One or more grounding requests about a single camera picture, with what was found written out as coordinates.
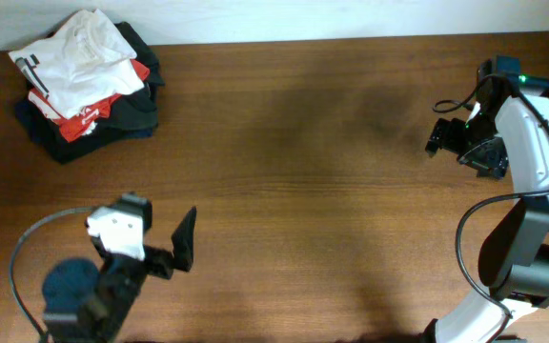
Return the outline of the white robot print t-shirt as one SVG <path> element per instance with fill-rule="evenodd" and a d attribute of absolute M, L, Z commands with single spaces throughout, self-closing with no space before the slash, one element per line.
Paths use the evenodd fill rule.
<path fill-rule="evenodd" d="M 143 88 L 132 65 L 135 50 L 101 10 L 80 10 L 50 38 L 9 57 L 60 115 Z"/>

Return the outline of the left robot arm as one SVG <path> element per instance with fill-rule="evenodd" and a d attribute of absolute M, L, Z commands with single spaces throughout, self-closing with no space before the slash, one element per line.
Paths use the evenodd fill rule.
<path fill-rule="evenodd" d="M 193 266 L 197 208 L 192 207 L 171 235 L 169 250 L 149 246 L 153 205 L 127 193 L 93 210 L 85 222 L 101 257 L 69 258 L 47 274 L 42 284 L 43 321 L 53 342 L 113 342 L 150 276 L 169 280 Z"/>

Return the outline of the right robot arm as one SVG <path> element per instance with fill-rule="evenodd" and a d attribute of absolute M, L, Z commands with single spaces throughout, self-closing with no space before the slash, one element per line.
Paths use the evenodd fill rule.
<path fill-rule="evenodd" d="M 459 109 L 469 111 L 468 118 L 438 119 L 426 152 L 450 151 L 479 176 L 510 174 L 514 189 L 478 202 L 460 218 L 455 253 L 471 291 L 419 339 L 503 342 L 511 324 L 549 307 L 549 79 L 527 75 L 517 58 L 498 55 L 480 64 L 466 99 L 433 106 L 440 115 Z M 482 243 L 473 278 L 462 257 L 463 229 L 478 210 L 503 201 L 514 205 Z"/>

